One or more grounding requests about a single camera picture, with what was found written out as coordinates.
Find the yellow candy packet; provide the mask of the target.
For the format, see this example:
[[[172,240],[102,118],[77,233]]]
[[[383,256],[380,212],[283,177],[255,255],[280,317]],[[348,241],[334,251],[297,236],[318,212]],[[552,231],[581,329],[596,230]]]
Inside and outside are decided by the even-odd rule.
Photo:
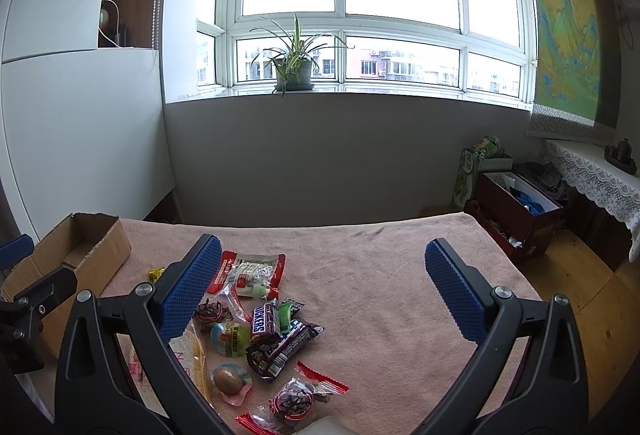
[[[160,279],[160,277],[162,277],[162,274],[164,273],[164,271],[165,271],[164,267],[150,269],[148,271],[148,281],[152,283],[152,285],[155,285],[157,280]]]

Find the braised egg packet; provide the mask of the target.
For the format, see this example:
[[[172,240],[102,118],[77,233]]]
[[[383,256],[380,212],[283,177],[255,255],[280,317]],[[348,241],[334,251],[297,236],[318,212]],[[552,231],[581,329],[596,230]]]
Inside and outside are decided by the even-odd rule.
[[[209,371],[214,393],[232,407],[240,407],[253,387],[248,372],[235,363],[223,363]]]

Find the green jelly cup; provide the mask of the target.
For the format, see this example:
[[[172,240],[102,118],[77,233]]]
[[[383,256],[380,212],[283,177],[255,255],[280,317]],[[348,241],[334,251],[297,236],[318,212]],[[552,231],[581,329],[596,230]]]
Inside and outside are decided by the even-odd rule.
[[[216,351],[228,358],[244,357],[250,345],[250,330],[234,321],[215,323],[209,336]]]

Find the Snickers chocolate bar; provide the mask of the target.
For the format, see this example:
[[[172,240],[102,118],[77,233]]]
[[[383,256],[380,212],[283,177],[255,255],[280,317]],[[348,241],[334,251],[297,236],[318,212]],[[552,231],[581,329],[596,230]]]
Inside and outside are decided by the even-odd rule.
[[[322,325],[294,319],[288,333],[261,337],[246,348],[248,366],[260,379],[272,382],[306,343],[323,331]]]

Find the red white snack pouch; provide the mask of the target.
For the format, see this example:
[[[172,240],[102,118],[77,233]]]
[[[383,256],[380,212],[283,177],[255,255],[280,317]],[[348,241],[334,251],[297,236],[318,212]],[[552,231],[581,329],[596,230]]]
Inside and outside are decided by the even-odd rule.
[[[207,292],[216,293],[226,285],[232,285],[240,297],[254,299],[252,296],[254,285],[269,285],[271,289],[269,299],[275,299],[279,296],[285,261],[284,254],[258,255],[224,251]]]

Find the small green candy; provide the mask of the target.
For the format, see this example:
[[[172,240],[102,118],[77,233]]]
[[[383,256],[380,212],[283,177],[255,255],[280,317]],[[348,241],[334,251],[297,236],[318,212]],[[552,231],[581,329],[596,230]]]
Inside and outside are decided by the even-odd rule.
[[[271,289],[269,285],[254,285],[252,288],[252,296],[254,299],[269,299],[270,292]]]

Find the black white candy packet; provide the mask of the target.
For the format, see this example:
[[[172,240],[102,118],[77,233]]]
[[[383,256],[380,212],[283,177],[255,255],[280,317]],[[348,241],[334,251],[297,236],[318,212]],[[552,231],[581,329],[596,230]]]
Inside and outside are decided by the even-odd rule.
[[[304,308],[303,303],[297,302],[295,299],[291,299],[292,306],[292,320],[291,330],[293,329],[293,320]],[[271,335],[284,335],[280,332],[280,325],[278,320],[278,305],[283,301],[273,299],[272,301],[263,303],[257,306],[253,311],[252,329],[250,330],[250,336],[253,341],[262,339],[263,337],[271,337]]]

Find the green candy packet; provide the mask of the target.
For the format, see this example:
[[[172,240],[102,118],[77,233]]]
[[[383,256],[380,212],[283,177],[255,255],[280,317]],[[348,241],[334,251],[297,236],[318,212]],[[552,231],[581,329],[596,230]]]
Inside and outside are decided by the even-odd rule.
[[[285,299],[285,301],[278,305],[278,320],[282,334],[291,331],[292,306],[293,302],[291,299]]]

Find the large bread packet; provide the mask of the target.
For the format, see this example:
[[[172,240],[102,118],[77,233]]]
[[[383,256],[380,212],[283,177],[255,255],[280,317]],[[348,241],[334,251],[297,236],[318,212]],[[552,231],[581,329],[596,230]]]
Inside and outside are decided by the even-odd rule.
[[[142,364],[140,363],[130,338],[125,337],[125,335],[121,335],[118,340],[120,348],[122,348],[122,355],[125,356],[127,361],[130,377],[132,378],[132,381],[134,381],[134,385],[136,385],[136,389],[140,394],[145,407],[159,413],[160,415],[166,415],[165,410],[160,404],[160,400],[153,392],[151,383],[142,369]],[[207,384],[207,368],[205,360],[206,352],[200,334],[196,331],[192,320],[189,321],[181,337],[175,337],[170,340],[169,347],[174,352],[178,363],[180,363],[184,372],[189,375],[198,391],[207,401],[209,401],[210,394],[209,386]]]

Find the red clear dates packet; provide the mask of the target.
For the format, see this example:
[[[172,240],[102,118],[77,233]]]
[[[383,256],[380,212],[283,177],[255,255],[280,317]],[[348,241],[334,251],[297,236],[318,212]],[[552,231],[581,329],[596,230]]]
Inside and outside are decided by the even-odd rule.
[[[209,332],[218,323],[236,322],[248,327],[252,322],[252,316],[242,306],[232,285],[226,285],[216,293],[205,292],[193,318],[202,332]]]

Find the brown cardboard box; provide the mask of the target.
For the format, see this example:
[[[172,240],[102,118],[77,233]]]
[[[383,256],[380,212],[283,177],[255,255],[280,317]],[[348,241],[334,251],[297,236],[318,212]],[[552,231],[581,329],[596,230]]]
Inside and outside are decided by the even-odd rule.
[[[60,353],[66,323],[78,292],[99,296],[131,252],[124,227],[116,216],[76,213],[64,218],[41,241],[32,255],[8,270],[1,283],[1,303],[12,303],[21,291],[58,267],[72,268],[77,278],[75,294],[42,320],[38,353],[46,348]]]

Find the pink table cloth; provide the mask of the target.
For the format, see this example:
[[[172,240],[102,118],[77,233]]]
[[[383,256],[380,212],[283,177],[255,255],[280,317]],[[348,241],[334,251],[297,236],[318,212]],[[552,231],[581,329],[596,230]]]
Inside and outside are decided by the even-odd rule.
[[[468,362],[465,340],[424,267],[426,244],[447,240],[493,285],[536,292],[466,214],[316,228],[219,228],[228,251],[281,254],[281,294],[322,326],[298,360],[348,392],[320,407],[360,434],[408,434]]]

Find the dark teapot ornament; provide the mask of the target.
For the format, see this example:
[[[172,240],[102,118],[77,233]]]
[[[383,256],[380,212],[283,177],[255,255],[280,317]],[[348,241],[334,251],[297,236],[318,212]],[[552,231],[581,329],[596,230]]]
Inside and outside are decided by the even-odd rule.
[[[632,158],[631,152],[631,145],[628,139],[624,138],[616,146],[605,146],[604,158],[605,161],[624,173],[634,175],[637,173],[638,167],[636,161]]]

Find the green white carton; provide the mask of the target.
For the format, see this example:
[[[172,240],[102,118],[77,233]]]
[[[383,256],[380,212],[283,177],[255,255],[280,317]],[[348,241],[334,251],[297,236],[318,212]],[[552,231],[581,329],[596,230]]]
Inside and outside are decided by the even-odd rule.
[[[451,204],[462,210],[471,199],[478,175],[489,172],[507,172],[512,168],[512,156],[504,152],[497,136],[484,136],[471,148],[461,152]]]

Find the potted spider plant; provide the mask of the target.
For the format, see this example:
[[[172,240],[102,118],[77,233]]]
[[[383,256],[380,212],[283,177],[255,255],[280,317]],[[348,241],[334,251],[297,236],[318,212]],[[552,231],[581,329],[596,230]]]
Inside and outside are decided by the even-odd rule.
[[[292,15],[292,30],[288,31],[280,22],[269,19],[274,26],[251,28],[250,31],[265,31],[277,39],[277,47],[266,47],[269,57],[267,62],[276,72],[276,85],[273,92],[282,97],[290,92],[306,92],[314,89],[311,74],[317,64],[316,52],[324,50],[346,50],[348,43],[344,38],[331,33],[305,35],[302,21],[297,13]]]

